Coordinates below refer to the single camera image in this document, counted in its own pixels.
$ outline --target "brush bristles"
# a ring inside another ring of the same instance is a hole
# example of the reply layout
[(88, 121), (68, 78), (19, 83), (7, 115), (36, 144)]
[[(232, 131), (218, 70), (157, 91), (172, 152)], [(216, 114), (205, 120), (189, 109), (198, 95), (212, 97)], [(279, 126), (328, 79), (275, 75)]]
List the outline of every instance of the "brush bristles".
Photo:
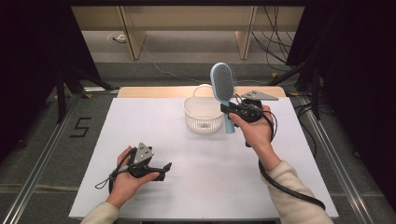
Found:
[(217, 66), (214, 70), (214, 79), (218, 98), (221, 101), (229, 101), (233, 98), (236, 80), (235, 72), (231, 66), (226, 63)]

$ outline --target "white tabletop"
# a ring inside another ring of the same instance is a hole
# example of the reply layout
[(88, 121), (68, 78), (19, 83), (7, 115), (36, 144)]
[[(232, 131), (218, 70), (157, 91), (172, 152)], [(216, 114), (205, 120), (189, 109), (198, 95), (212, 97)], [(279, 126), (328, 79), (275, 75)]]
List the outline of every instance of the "white tabletop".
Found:
[[(143, 186), (120, 210), (133, 220), (267, 220), (279, 215), (260, 180), (258, 157), (245, 147), (239, 129), (210, 135), (191, 131), (181, 98), (118, 98), (92, 154), (69, 214), (84, 218), (108, 195), (94, 186), (115, 169), (117, 157), (139, 142), (153, 147), (151, 167), (172, 162), (163, 182)], [(278, 120), (273, 146), (278, 156), (296, 169), (302, 181), (338, 217), (289, 98), (263, 102)]]

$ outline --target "metal rail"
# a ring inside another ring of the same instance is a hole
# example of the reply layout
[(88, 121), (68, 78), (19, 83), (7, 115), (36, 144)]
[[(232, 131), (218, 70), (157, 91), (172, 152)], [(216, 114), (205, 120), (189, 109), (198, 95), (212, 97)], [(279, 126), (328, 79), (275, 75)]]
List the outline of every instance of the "metal rail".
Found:
[[(309, 103), (307, 97), (302, 97), (301, 101), (304, 105)], [(337, 151), (333, 147), (332, 142), (329, 136), (326, 134), (326, 131), (324, 130), (320, 120), (316, 120), (311, 111), (307, 112), (307, 114), (359, 223), (374, 224), (373, 218), (370, 215), (363, 198), (360, 196), (357, 188), (353, 184), (352, 179), (349, 177), (344, 164), (338, 157)]]
[(61, 123), (56, 124), (54, 131), (49, 138), (46, 146), (41, 152), (40, 157), (35, 163), (35, 167), (32, 172), (29, 174), (26, 182), (23, 184), (20, 193), (14, 200), (13, 204), (9, 207), (6, 218), (3, 220), (4, 224), (18, 223), (21, 215), (23, 213), (24, 208), (29, 203), (29, 200), (35, 190), (35, 186), (37, 185), (38, 180), (44, 173), (44, 170), (50, 161), (51, 155), (54, 149), (57, 147), (59, 140), (61, 139), (64, 128), (68, 123), (69, 116), (73, 111), (73, 108), (77, 104), (79, 99), (79, 95), (75, 95), (71, 98), (70, 107), (67, 113), (64, 116), (64, 119)]

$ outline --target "brush handle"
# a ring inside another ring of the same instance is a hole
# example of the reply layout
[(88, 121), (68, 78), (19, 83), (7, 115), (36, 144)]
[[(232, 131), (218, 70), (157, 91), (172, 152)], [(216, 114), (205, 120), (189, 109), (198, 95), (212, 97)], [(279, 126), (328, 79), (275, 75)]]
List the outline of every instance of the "brush handle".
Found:
[[(224, 105), (230, 106), (229, 101), (223, 101), (221, 103)], [(233, 121), (230, 120), (230, 118), (228, 117), (228, 114), (224, 114), (224, 125), (225, 125), (226, 133), (234, 133), (235, 132), (235, 127), (233, 126)]]

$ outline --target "white sleeve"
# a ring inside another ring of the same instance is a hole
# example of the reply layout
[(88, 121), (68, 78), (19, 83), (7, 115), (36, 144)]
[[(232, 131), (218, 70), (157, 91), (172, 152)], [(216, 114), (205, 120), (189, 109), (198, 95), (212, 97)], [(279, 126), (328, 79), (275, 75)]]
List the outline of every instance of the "white sleeve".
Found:
[(119, 212), (120, 210), (113, 204), (101, 203), (82, 220), (81, 224), (112, 224), (119, 217)]
[[(282, 161), (273, 171), (267, 172), (280, 185), (299, 193), (315, 197), (312, 191), (306, 187), (297, 176), (296, 171), (286, 161)], [(290, 196), (273, 187), (262, 177), (262, 181), (268, 186), (271, 199), (280, 216), (282, 224), (304, 223), (325, 224), (332, 223), (327, 213), (319, 206), (305, 202)]]

